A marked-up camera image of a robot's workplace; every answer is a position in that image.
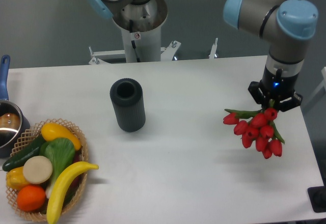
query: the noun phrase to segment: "tulip bouquet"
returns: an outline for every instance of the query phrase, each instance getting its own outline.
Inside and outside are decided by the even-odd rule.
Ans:
[[[257,111],[225,109],[229,114],[223,118],[226,125],[235,125],[234,134],[241,135],[243,146],[247,149],[256,142],[256,149],[265,159],[282,156],[284,140],[277,131],[274,120],[278,111],[272,107]]]

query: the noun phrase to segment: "light blue joint cap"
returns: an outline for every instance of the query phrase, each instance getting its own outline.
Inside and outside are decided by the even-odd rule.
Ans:
[[[111,11],[101,0],[87,0],[94,11],[104,19],[110,19],[113,17]]]
[[[223,9],[223,18],[226,23],[238,29],[239,15],[242,0],[226,0]]]
[[[277,23],[282,31],[298,40],[311,39],[316,31],[318,10],[306,0],[288,0],[277,11]]]

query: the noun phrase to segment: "dark gray cylindrical container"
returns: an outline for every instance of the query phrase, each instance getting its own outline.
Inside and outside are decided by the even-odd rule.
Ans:
[[[110,98],[118,125],[124,131],[133,132],[145,124],[143,89],[134,79],[116,81],[110,90]]]

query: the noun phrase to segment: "plastic banana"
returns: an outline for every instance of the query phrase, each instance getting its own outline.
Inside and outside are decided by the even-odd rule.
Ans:
[[[97,170],[98,168],[96,164],[79,161],[68,166],[59,175],[47,205],[46,219],[48,224],[56,224],[59,220],[65,195],[75,177],[88,170]]]

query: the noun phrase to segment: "plastic orange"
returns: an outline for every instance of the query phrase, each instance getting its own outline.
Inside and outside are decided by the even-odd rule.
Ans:
[[[17,195],[17,205],[22,211],[34,211],[45,202],[45,190],[37,185],[29,185],[21,189]]]

